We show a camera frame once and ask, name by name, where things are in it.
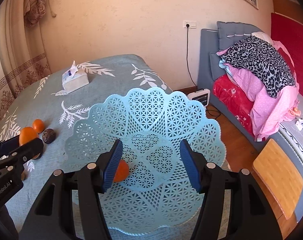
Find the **orange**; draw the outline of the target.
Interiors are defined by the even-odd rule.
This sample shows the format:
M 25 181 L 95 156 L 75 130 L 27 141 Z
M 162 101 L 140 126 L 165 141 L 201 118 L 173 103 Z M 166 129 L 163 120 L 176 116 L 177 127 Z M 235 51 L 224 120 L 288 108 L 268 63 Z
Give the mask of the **orange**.
M 125 160 L 121 159 L 118 165 L 118 168 L 116 170 L 115 176 L 114 176 L 114 183 L 119 183 L 121 181 L 124 181 L 129 175 L 129 165 L 126 163 Z

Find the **white electric heater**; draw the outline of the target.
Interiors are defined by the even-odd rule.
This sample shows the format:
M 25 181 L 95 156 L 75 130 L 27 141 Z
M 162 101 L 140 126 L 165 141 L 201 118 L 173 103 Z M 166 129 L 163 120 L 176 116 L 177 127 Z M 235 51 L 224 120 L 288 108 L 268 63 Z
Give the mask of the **white electric heater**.
M 209 104 L 209 98 L 210 98 L 210 90 L 205 88 L 201 90 L 197 90 L 196 92 L 189 93 L 187 97 L 189 100 L 199 101 L 202 103 L 205 107 Z

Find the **wooden chair seat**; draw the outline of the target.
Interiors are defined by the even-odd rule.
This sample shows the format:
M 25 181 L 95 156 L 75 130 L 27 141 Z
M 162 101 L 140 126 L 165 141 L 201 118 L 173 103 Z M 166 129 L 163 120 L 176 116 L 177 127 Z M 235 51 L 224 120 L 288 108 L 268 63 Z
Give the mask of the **wooden chair seat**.
M 303 178 L 287 154 L 269 139 L 253 162 L 253 169 L 289 219 L 303 190 Z

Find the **light blue lattice fruit basket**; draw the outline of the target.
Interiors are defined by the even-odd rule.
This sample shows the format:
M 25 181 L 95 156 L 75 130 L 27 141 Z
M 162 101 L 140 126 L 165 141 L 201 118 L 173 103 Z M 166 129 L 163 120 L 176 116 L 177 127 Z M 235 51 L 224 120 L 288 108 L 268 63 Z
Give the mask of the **light blue lattice fruit basket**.
M 180 158 L 180 142 L 221 166 L 226 147 L 217 121 L 181 92 L 134 88 L 109 96 L 78 120 L 66 140 L 63 170 L 79 170 L 123 144 L 128 177 L 100 195 L 107 226 L 127 235 L 146 235 L 192 219 L 203 197 L 196 193 Z

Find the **red headboard panel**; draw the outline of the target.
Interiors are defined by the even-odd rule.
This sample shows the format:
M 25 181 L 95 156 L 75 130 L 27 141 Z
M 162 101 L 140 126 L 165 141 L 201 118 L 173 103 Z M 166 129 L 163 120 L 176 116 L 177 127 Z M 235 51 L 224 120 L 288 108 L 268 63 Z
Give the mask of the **red headboard panel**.
M 271 37 L 289 51 L 295 64 L 299 92 L 303 96 L 303 25 L 280 14 L 271 14 Z

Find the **white tissue box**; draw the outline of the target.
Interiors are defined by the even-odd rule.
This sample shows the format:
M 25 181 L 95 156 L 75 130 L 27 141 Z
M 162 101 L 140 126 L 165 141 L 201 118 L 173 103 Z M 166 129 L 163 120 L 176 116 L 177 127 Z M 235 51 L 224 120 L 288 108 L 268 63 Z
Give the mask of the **white tissue box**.
M 88 84 L 88 74 L 82 68 L 78 68 L 75 61 L 73 61 L 71 67 L 62 74 L 62 86 L 67 94 Z

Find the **grey upholstered bed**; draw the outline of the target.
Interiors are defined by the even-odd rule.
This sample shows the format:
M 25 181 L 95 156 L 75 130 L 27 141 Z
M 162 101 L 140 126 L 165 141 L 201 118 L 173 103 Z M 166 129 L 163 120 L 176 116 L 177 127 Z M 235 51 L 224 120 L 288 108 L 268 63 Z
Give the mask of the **grey upholstered bed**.
M 261 151 L 266 145 L 266 141 L 256 141 L 251 137 L 227 107 L 213 95 L 215 80 L 226 74 L 226 71 L 219 67 L 220 57 L 216 52 L 250 37 L 252 33 L 259 32 L 260 29 L 252 24 L 241 22 L 219 21 L 217 26 L 216 30 L 201 30 L 198 88 L 208 88 L 211 91 L 209 102 L 239 129 L 257 151 Z M 278 132 L 270 135 L 270 138 L 274 139 L 287 154 L 303 178 L 303 130 L 299 131 L 295 122 L 295 119 L 281 122 Z M 303 190 L 295 208 L 295 215 L 297 220 L 303 218 Z

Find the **pink quilt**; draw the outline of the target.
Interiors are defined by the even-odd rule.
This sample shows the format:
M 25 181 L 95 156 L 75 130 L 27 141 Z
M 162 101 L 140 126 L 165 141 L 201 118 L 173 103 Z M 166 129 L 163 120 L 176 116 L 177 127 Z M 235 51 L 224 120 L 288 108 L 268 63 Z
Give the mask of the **pink quilt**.
M 263 83 L 250 71 L 234 68 L 230 64 L 224 63 L 220 58 L 220 67 L 226 70 L 247 98 L 253 102 L 250 118 L 254 138 L 258 141 L 278 132 L 281 122 L 293 120 L 295 116 L 291 113 L 291 110 L 298 105 L 299 83 L 295 72 L 295 64 L 281 42 L 273 41 L 270 44 L 282 55 L 296 80 L 295 86 L 284 87 L 276 98 L 269 96 Z

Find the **beige patterned curtain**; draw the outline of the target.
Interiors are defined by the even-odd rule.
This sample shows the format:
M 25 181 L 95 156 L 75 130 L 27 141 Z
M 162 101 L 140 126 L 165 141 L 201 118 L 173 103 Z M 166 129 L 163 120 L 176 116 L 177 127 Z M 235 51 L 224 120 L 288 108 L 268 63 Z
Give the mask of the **beige patterned curtain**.
M 40 21 L 54 15 L 47 0 L 0 3 L 0 122 L 17 96 L 51 74 Z

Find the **dark avocado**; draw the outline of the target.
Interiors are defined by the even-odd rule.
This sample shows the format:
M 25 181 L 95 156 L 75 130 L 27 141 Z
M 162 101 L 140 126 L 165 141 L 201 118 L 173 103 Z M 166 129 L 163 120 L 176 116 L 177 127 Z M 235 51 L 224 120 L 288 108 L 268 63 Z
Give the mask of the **dark avocado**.
M 56 132 L 51 128 L 45 129 L 42 135 L 43 142 L 45 142 L 46 144 L 50 144 L 55 139 L 56 139 Z

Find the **grey-green leaf tablecloth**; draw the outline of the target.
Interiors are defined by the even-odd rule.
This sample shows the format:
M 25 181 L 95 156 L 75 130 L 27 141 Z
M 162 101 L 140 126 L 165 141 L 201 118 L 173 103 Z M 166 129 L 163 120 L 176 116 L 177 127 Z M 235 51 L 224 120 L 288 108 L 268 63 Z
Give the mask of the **grey-green leaf tablecloth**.
M 34 217 L 28 217 L 28 212 L 54 170 L 61 169 L 69 173 L 63 170 L 66 140 L 72 136 L 74 124 L 87 118 L 93 105 L 104 103 L 114 94 L 125 96 L 134 88 L 160 88 L 167 94 L 173 93 L 136 55 L 119 55 L 85 62 L 79 68 L 88 74 L 88 85 L 67 94 L 62 88 L 62 73 L 52 74 L 24 89 L 0 122 L 0 139 L 15 135 L 20 128 L 38 118 L 46 121 L 58 134 L 56 140 L 46 147 L 44 155 L 27 165 L 30 174 L 23 188 L 7 203 L 13 222 L 21 228 L 20 239 L 58 237 L 53 231 L 51 205 L 41 206 L 41 218 L 47 230 L 43 230 Z M 158 228 L 146 235 L 127 235 L 108 228 L 113 239 L 190 239 L 198 213 L 199 210 L 183 224 Z

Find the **leopard print blanket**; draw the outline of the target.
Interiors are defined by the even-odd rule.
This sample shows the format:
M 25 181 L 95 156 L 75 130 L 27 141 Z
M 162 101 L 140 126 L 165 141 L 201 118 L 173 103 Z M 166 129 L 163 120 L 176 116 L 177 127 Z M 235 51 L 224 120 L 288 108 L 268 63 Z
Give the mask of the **leopard print blanket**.
M 282 55 L 268 42 L 250 36 L 236 42 L 218 55 L 224 63 L 237 69 L 246 69 L 265 86 L 270 97 L 276 98 L 286 86 L 295 86 L 296 80 Z

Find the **red quilt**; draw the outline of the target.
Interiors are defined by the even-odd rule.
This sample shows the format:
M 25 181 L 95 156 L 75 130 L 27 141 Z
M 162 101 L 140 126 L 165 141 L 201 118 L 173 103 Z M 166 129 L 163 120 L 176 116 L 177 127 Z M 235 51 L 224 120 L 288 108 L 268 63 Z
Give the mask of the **red quilt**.
M 228 78 L 227 74 L 220 76 L 213 85 L 215 95 L 235 116 L 243 128 L 254 138 L 250 111 L 253 107 L 243 90 Z

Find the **white wall socket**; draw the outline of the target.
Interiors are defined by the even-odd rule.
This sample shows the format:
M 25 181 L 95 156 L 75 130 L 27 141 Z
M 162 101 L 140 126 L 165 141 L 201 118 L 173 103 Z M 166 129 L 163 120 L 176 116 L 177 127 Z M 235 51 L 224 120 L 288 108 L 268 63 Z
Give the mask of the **white wall socket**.
M 184 21 L 183 27 L 187 29 L 196 29 L 196 21 Z

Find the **orange tangerine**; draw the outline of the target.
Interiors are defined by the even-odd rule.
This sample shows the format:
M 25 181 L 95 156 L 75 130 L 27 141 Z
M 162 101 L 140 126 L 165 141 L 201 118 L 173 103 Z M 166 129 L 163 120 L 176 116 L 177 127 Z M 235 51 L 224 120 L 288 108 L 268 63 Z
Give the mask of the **orange tangerine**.
M 32 127 L 38 134 L 42 133 L 45 130 L 45 124 L 40 119 L 34 120 Z
M 19 134 L 19 145 L 22 146 L 36 138 L 39 138 L 39 135 L 32 127 L 24 127 Z

